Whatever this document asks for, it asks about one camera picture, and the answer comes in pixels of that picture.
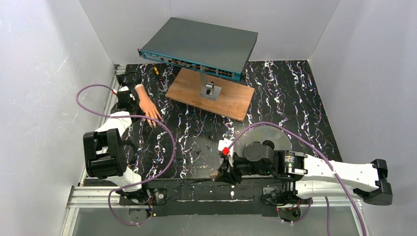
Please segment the nail polish bottle white cap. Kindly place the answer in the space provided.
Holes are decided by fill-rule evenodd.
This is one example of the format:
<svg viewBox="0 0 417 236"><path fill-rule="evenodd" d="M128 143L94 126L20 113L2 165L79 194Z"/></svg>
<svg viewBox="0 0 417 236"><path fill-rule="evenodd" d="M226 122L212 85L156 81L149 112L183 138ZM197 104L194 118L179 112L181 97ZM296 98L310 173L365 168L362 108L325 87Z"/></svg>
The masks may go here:
<svg viewBox="0 0 417 236"><path fill-rule="evenodd" d="M215 179L218 177L219 171L218 170L210 170L209 177L211 180L215 181Z"/></svg>

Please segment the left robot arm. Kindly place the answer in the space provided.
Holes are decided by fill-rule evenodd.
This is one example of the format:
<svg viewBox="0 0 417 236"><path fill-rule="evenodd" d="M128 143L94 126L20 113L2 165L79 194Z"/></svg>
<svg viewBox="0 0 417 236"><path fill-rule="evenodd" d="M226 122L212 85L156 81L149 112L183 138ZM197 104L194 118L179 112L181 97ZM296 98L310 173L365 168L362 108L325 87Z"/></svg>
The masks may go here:
<svg viewBox="0 0 417 236"><path fill-rule="evenodd" d="M90 177L113 182L122 192L136 192L142 188L142 177L128 166L124 147L131 141L122 140L123 134L133 124L130 115L141 110L131 91L117 91L117 102L110 117L94 131L83 135L86 171Z"/></svg>

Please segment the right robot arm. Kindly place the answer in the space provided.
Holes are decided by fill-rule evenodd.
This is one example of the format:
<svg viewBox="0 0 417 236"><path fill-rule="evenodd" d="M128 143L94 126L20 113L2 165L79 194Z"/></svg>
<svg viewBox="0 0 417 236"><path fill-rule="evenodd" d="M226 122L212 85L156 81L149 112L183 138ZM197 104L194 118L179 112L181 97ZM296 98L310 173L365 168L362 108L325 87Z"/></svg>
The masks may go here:
<svg viewBox="0 0 417 236"><path fill-rule="evenodd" d="M302 152L276 150L269 140L252 142L239 152L228 147L230 144L230 140L219 142L223 162L211 178L235 185L244 176L272 177L278 185L263 193L269 204L282 206L314 197L342 196L376 206L392 204L385 160L375 159L368 164L325 161Z"/></svg>

